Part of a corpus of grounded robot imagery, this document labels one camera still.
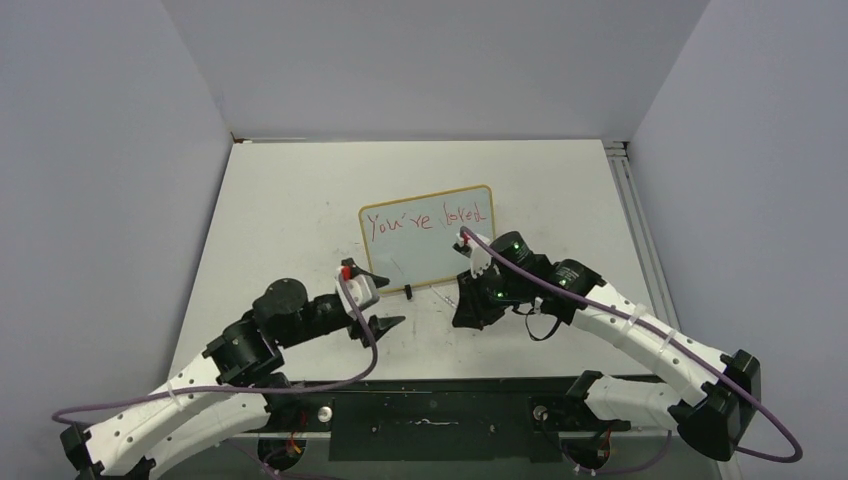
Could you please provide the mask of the red whiteboard marker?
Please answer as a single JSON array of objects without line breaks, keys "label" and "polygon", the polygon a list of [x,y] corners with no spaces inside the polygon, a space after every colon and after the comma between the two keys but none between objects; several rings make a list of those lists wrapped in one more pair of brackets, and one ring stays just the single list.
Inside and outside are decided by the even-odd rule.
[{"label": "red whiteboard marker", "polygon": [[449,307],[454,310],[458,308],[458,295],[455,292],[448,291],[445,288],[435,286],[431,286],[430,289],[439,299],[441,299]]}]

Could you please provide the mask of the yellow framed whiteboard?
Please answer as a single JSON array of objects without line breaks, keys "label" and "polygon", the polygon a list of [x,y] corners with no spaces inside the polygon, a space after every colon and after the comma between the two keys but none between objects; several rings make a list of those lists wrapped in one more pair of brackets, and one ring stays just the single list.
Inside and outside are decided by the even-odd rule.
[{"label": "yellow framed whiteboard", "polygon": [[489,238],[495,233],[487,185],[366,205],[358,219],[369,271],[389,280],[382,293],[453,280],[469,268],[453,249],[460,228]]}]

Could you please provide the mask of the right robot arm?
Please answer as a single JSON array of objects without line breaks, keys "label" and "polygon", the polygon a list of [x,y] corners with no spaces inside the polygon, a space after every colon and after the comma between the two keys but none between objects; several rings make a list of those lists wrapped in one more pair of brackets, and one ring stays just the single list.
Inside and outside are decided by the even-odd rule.
[{"label": "right robot arm", "polygon": [[674,430],[717,461],[738,452],[761,399],[754,355],[729,354],[681,334],[584,264],[533,252],[517,231],[489,241],[462,229],[453,248],[470,262],[457,277],[454,327],[481,330],[526,305],[557,326],[600,338],[658,377],[651,383],[584,372],[566,394],[573,425],[623,421]]}]

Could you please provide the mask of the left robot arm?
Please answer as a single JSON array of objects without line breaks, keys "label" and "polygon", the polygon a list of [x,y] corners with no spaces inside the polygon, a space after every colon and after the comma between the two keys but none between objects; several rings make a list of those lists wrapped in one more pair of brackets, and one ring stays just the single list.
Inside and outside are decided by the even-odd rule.
[{"label": "left robot arm", "polygon": [[351,258],[334,272],[334,291],[309,297],[302,282],[271,283],[252,307],[207,344],[185,367],[150,394],[104,404],[114,416],[83,425],[66,424],[64,453],[80,479],[152,479],[168,467],[233,435],[266,424],[290,428],[298,416],[293,398],[346,387],[376,367],[350,379],[321,386],[293,387],[281,372],[283,352],[336,331],[371,350],[402,317],[365,318],[390,281],[359,267]]}]

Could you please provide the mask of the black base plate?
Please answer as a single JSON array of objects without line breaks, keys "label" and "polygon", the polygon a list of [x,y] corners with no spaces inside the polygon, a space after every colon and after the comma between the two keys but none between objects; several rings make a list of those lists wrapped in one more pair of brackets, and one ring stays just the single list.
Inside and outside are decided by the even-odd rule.
[{"label": "black base plate", "polygon": [[605,445],[602,421],[568,395],[573,377],[374,380],[287,396],[257,429],[258,456],[281,470],[328,447],[327,460],[560,461],[560,445]]}]

